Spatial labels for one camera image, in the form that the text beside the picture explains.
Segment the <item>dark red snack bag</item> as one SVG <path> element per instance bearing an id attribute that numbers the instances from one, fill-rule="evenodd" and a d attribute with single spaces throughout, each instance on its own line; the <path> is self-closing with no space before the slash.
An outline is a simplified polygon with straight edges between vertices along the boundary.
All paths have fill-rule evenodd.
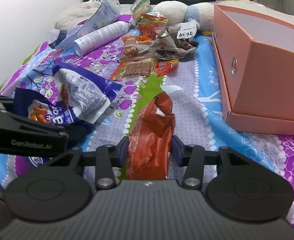
<path id="1" fill-rule="evenodd" d="M 129 134 L 126 179 L 167 178 L 171 138 L 176 126 L 172 101 L 166 92 L 142 108 Z"/>

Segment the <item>blue white chip bag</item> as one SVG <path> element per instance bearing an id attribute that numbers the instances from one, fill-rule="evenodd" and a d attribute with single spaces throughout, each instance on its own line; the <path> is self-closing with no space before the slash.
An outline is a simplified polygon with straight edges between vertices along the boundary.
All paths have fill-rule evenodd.
<path id="1" fill-rule="evenodd" d="M 58 91 L 55 103 L 39 92 L 18 88 L 13 112 L 44 124 L 66 127 L 67 148 L 73 148 L 91 133 L 122 85 L 68 63 L 55 64 L 52 75 Z"/>

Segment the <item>orange braised meat snack bag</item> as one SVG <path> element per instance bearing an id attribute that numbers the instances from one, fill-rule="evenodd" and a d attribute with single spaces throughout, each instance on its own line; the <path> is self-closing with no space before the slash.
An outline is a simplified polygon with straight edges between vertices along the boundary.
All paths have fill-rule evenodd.
<path id="1" fill-rule="evenodd" d="M 122 36 L 123 50 L 120 61 L 139 60 L 153 56 L 153 40 L 147 36 Z"/>

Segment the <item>red yellow snack bag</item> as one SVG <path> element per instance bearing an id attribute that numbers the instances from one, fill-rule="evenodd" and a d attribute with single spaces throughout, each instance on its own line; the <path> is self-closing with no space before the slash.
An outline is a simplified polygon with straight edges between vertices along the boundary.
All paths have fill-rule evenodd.
<path id="1" fill-rule="evenodd" d="M 139 35 L 155 40 L 166 28 L 168 19 L 156 13 L 141 14 L 138 20 Z"/>

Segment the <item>flat red spicy strip packet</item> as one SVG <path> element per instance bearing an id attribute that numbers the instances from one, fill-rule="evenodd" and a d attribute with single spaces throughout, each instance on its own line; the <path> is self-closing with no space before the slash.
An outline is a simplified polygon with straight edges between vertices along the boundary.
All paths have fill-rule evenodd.
<path id="1" fill-rule="evenodd" d="M 124 77 L 149 76 L 151 72 L 151 61 L 151 59 L 122 61 L 112 73 L 109 80 L 120 80 Z"/>

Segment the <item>small orange yellow snack packet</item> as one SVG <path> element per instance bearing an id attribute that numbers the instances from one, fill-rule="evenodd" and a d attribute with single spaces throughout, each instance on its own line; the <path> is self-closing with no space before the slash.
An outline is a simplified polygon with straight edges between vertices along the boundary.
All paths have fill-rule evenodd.
<path id="1" fill-rule="evenodd" d="M 152 63 L 152 70 L 158 76 L 165 76 L 168 72 L 176 68 L 179 64 L 178 59 L 162 60 L 154 59 Z"/>

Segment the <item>floral purple blue blanket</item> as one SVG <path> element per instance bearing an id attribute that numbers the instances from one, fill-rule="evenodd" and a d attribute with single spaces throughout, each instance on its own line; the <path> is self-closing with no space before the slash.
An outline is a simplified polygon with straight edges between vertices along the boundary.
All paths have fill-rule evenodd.
<path id="1" fill-rule="evenodd" d="M 222 98 L 211 38 L 197 35 L 199 47 L 165 76 L 120 79 L 122 90 L 94 124 L 82 143 L 84 151 L 115 143 L 129 134 L 138 112 L 166 85 L 177 86 L 171 94 L 176 116 L 175 133 L 186 143 L 217 150 L 227 145 L 282 175 L 294 189 L 294 136 L 238 133 L 223 121 Z M 83 57 L 74 50 L 53 50 L 41 44 L 0 87 L 0 94 L 13 96 L 17 88 L 32 89 L 55 103 L 58 89 L 52 67 L 59 62 L 74 64 L 109 78 L 118 66 L 123 49 L 117 39 Z M 294 202 L 287 216 L 294 226 Z"/>

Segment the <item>pink cardboard box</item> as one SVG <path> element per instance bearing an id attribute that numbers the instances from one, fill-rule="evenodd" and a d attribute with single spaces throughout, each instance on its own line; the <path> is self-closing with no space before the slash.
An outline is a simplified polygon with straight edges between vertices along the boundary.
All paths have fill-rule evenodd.
<path id="1" fill-rule="evenodd" d="M 240 132 L 294 135 L 294 25 L 217 3 L 212 45 L 224 121 Z"/>

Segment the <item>white spray can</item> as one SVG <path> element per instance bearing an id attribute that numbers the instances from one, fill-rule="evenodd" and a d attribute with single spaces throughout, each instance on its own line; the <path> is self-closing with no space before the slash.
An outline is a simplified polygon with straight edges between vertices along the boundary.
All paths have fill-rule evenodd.
<path id="1" fill-rule="evenodd" d="M 119 21 L 95 30 L 73 42 L 73 48 L 77 56 L 85 56 L 88 53 L 120 38 L 128 33 L 131 24 Z"/>

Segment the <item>white clear meat snack bag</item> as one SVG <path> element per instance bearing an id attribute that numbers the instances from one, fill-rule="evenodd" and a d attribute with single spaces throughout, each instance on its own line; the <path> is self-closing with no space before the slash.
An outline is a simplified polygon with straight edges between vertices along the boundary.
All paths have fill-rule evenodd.
<path id="1" fill-rule="evenodd" d="M 173 38 L 178 50 L 154 50 L 154 56 L 162 60 L 183 59 L 187 54 L 193 53 L 198 48 L 199 43 L 194 41 L 193 38 L 197 33 L 197 25 L 195 20 L 189 22 L 178 23 L 166 27 L 163 31 L 167 30 Z"/>

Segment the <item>silver triangular snack packet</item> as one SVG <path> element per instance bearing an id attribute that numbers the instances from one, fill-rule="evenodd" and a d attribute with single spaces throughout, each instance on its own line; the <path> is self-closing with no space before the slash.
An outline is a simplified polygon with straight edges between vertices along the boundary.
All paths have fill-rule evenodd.
<path id="1" fill-rule="evenodd" d="M 151 48 L 154 50 L 177 51 L 178 48 L 167 30 L 162 31 L 154 40 Z"/>

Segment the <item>beige crumpled blanket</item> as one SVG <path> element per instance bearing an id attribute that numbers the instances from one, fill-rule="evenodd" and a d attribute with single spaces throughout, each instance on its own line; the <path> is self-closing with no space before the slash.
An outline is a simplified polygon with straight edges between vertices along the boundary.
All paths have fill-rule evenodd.
<path id="1" fill-rule="evenodd" d="M 60 13 L 54 28 L 73 30 L 82 26 L 80 31 L 87 34 L 113 22 L 124 21 L 135 25 L 130 7 L 130 5 L 121 5 L 109 0 L 90 0 Z"/>

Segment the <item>white blue plush toy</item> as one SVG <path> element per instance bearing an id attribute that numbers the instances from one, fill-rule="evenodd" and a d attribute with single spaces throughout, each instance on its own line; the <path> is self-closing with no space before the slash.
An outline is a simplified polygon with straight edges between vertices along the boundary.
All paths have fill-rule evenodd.
<path id="1" fill-rule="evenodd" d="M 214 28 L 214 5 L 212 3 L 186 5 L 178 1 L 164 1 L 155 5 L 152 12 L 159 12 L 166 17 L 167 25 L 195 20 L 198 30 L 207 31 Z"/>

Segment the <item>translucent purple standup pouch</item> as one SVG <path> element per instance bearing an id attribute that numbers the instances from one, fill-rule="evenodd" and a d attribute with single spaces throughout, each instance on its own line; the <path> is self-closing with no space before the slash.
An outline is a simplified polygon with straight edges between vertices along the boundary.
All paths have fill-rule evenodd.
<path id="1" fill-rule="evenodd" d="M 119 16 L 119 0 L 90 0 L 75 5 L 60 13 L 48 34 L 48 45 L 68 49 L 75 40 L 116 22 Z"/>

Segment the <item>green clear snack packet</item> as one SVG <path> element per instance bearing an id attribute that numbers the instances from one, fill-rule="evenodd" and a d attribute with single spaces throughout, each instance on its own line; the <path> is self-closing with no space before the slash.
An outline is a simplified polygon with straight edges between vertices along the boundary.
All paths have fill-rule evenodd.
<path id="1" fill-rule="evenodd" d="M 146 14 L 152 10 L 150 6 L 150 0 L 135 0 L 130 7 L 133 20 L 138 22 L 142 14 Z"/>

